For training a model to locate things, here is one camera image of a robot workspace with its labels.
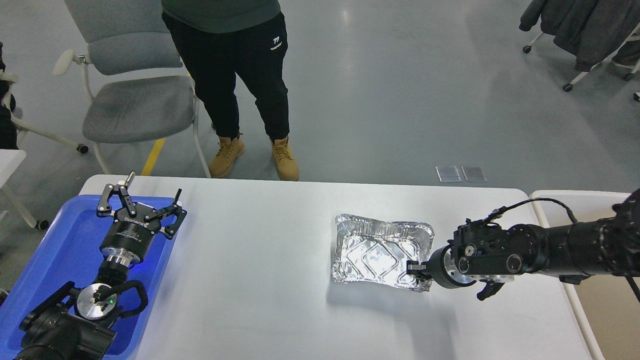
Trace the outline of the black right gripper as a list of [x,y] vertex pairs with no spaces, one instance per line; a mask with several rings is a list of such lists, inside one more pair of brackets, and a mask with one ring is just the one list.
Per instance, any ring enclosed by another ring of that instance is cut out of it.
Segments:
[[418,281],[434,281],[444,289],[471,287],[477,280],[462,274],[455,265],[452,244],[448,244],[430,256],[428,261],[407,260],[406,274]]

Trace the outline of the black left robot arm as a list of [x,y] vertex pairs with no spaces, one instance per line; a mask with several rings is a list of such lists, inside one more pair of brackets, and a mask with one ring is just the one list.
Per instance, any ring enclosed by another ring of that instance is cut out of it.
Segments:
[[62,207],[7,301],[16,360],[114,360],[139,343],[187,212],[182,189],[132,197],[134,178]]

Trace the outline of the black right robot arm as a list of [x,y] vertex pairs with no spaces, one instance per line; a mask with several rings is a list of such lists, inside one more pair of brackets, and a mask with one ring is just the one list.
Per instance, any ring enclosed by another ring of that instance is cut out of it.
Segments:
[[560,282],[580,285],[595,275],[626,278],[633,293],[639,287],[639,192],[615,203],[613,217],[579,222],[567,208],[570,224],[544,228],[516,224],[502,228],[496,219],[514,205],[494,210],[486,218],[460,225],[448,244],[428,260],[408,260],[407,275],[421,281],[434,280],[445,289],[485,284],[478,300],[494,296],[505,276],[541,274]]

